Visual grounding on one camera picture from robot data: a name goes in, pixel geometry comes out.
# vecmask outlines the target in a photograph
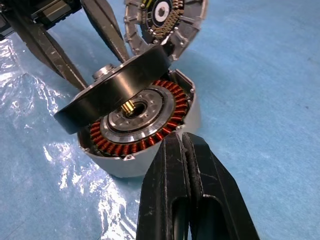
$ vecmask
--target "silver metal housing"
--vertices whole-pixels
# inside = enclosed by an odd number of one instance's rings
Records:
[[[174,44],[174,51],[169,57],[171,61],[179,59],[183,51],[195,38],[200,25],[206,17],[208,0],[184,0],[184,13],[179,18],[179,24],[168,35],[167,41]],[[124,40],[130,45],[133,54],[139,55],[155,44],[165,42],[145,42],[139,35],[138,25],[142,22],[143,0],[125,0],[125,35]]]
[[[170,77],[174,78],[180,87],[189,96],[189,110],[184,117],[183,125],[177,127],[180,137],[182,133],[195,133],[201,125],[201,114],[196,95],[195,84],[186,77],[181,71],[176,69],[170,72]],[[121,157],[105,157],[99,153],[94,146],[88,144],[88,134],[79,132],[77,134],[80,147],[84,152],[107,173],[119,178],[138,177],[145,175],[151,162],[153,161],[161,142],[145,150]]]

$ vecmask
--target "black rotor ring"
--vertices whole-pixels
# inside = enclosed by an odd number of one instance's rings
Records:
[[[69,133],[96,122],[119,108],[168,71],[170,61],[161,45],[155,46],[123,66],[108,78],[90,86],[58,111],[54,118]]]

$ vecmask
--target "copper coil winding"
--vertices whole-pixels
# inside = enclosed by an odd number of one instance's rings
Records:
[[[157,80],[153,84],[168,89],[175,98],[175,110],[167,124],[153,136],[149,136],[146,139],[142,139],[131,144],[117,144],[110,142],[108,139],[103,137],[100,129],[100,121],[97,121],[92,124],[90,128],[90,135],[92,141],[100,151],[111,156],[126,156],[137,153],[138,151],[147,149],[164,139],[166,135],[174,131],[183,122],[183,118],[188,109],[186,94],[183,89],[178,84],[167,80]]]

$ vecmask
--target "center hole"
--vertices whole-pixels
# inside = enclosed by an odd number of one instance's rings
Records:
[[[164,7],[161,7],[158,11],[158,14],[160,17],[163,17],[165,15],[165,8]]]
[[[134,104],[135,109],[131,113],[125,113],[125,116],[129,119],[134,119],[138,117],[139,115],[143,114],[146,110],[147,106],[143,102],[136,102]]]

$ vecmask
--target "blue mat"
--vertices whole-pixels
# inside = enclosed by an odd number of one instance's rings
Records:
[[[124,5],[111,5],[122,23]],[[210,0],[173,65],[196,83],[198,134],[236,179],[262,240],[320,239],[319,13],[312,0]],[[118,65],[83,11],[50,33],[88,82]],[[134,239],[142,178],[95,165],[53,119],[77,90],[16,34],[0,49],[0,240]]]

